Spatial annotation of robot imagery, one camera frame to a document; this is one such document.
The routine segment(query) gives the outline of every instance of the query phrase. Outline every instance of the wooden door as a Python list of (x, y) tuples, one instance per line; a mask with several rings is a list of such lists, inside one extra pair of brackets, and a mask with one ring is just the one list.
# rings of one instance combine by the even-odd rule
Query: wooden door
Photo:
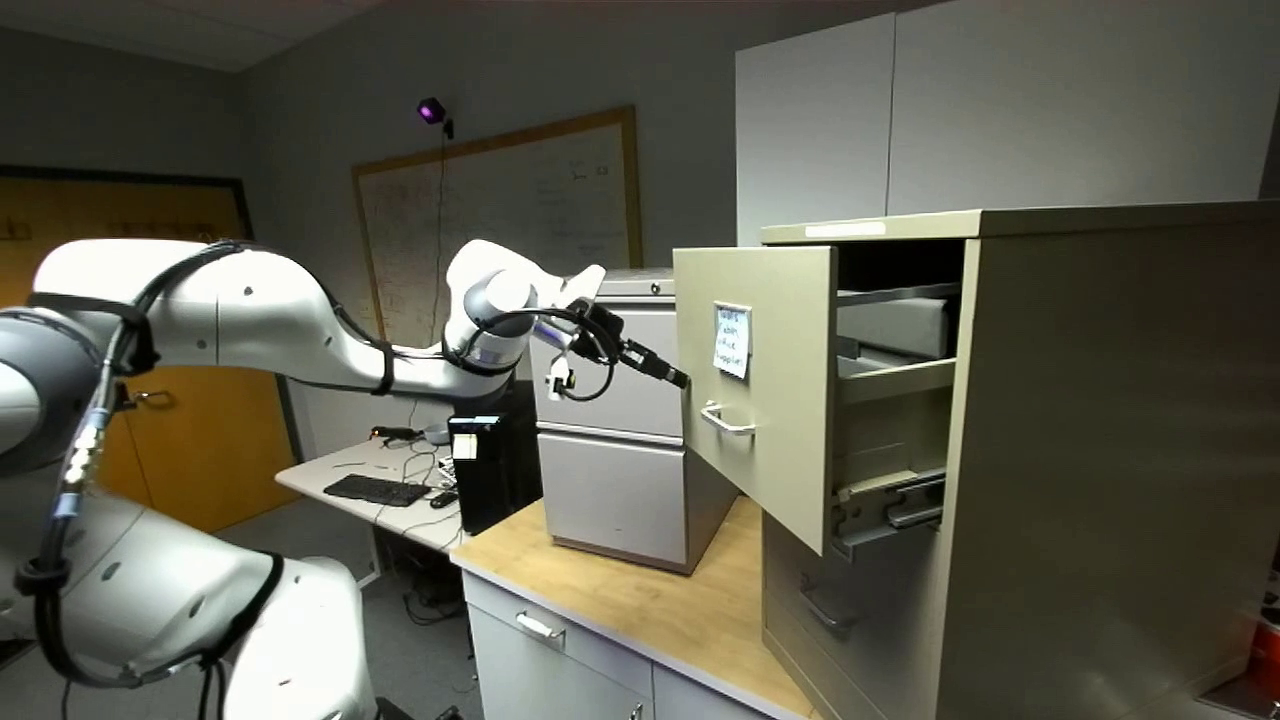
[[(48, 247), (74, 237), (248, 237), (237, 179), (0, 174), (0, 303), (18, 303)], [(98, 485), (194, 529), (292, 498), (294, 465), (281, 380), (230, 367), (154, 367), (127, 380)]]

